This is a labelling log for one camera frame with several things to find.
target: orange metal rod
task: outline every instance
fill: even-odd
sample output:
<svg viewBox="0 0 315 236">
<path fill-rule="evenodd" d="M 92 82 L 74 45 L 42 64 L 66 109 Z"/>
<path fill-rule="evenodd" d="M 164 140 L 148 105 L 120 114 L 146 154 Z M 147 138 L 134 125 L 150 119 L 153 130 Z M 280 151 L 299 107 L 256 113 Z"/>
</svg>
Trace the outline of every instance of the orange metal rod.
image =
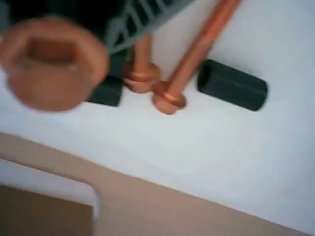
<svg viewBox="0 0 315 236">
<path fill-rule="evenodd" d="M 134 44 L 133 70 L 148 71 L 151 67 L 152 34 L 149 33 Z"/>
<path fill-rule="evenodd" d="M 126 66 L 124 83 L 133 92 L 149 92 L 160 78 L 160 69 L 151 62 L 152 34 L 139 39 L 132 51 L 132 61 Z"/>
<path fill-rule="evenodd" d="M 179 99 L 200 63 L 206 58 L 209 50 L 224 27 L 233 16 L 241 0 L 220 0 L 207 20 L 199 36 L 194 40 L 189 51 L 181 60 L 168 82 L 167 95 Z"/>
</svg>

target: cylinder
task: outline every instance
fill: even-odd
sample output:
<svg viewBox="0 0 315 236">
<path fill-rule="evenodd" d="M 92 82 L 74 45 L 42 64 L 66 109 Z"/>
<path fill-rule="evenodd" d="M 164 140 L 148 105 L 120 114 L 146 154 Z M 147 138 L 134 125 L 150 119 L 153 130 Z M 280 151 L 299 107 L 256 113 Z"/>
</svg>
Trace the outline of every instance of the cylinder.
<svg viewBox="0 0 315 236">
<path fill-rule="evenodd" d="M 203 63 L 197 86 L 204 94 L 251 111 L 260 110 L 268 96 L 265 81 L 213 60 Z"/>
<path fill-rule="evenodd" d="M 241 0 L 221 0 L 205 23 L 201 33 L 195 39 L 189 51 L 179 63 L 171 76 L 168 94 L 175 99 L 182 96 L 187 83 L 190 81 L 200 63 L 206 58 L 219 34 L 232 17 Z"/>
<path fill-rule="evenodd" d="M 136 72 L 148 71 L 151 67 L 152 34 L 139 39 L 133 46 L 133 70 Z"/>
</svg>

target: white surface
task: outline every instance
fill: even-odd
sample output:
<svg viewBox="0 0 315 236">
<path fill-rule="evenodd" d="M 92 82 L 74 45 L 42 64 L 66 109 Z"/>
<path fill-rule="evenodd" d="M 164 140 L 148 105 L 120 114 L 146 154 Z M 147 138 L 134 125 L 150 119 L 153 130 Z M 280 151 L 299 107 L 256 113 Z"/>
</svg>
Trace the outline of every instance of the white surface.
<svg viewBox="0 0 315 236">
<path fill-rule="evenodd" d="M 94 189 L 84 183 L 0 159 L 0 185 L 97 206 Z"/>
<path fill-rule="evenodd" d="M 156 33 L 169 74 L 213 6 L 197 0 Z M 0 86 L 0 130 L 133 176 L 315 234 L 315 1 L 244 0 L 210 57 L 270 84 L 259 113 L 185 92 L 160 114 L 150 94 L 121 107 L 84 103 L 64 114 L 22 107 Z"/>
</svg>

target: black object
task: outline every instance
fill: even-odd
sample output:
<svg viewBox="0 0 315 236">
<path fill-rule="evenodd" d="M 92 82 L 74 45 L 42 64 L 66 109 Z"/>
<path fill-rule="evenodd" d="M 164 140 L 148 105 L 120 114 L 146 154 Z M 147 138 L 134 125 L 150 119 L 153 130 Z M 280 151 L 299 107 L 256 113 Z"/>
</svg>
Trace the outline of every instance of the black object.
<svg viewBox="0 0 315 236">
<path fill-rule="evenodd" d="M 123 91 L 123 81 L 114 76 L 107 76 L 106 80 L 98 86 L 91 98 L 92 103 L 118 107 Z"/>
<path fill-rule="evenodd" d="M 111 55 L 108 76 L 106 80 L 94 90 L 89 102 L 111 107 L 119 106 L 123 91 L 122 76 L 127 53 L 127 50 L 123 50 Z"/>
<path fill-rule="evenodd" d="M 206 60 L 198 76 L 198 90 L 237 106 L 258 111 L 265 103 L 265 81 L 213 60 Z"/>
</svg>

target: black rubber cylinder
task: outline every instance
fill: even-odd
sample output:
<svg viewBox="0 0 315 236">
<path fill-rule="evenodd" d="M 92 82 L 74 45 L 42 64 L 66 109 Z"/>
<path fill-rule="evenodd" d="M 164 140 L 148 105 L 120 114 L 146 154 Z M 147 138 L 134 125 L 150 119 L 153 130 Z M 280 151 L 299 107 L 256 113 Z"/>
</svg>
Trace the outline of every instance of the black rubber cylinder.
<svg viewBox="0 0 315 236">
<path fill-rule="evenodd" d="M 265 81 L 213 60 L 202 64 L 197 87 L 201 93 L 251 111 L 260 110 L 268 95 Z"/>
</svg>

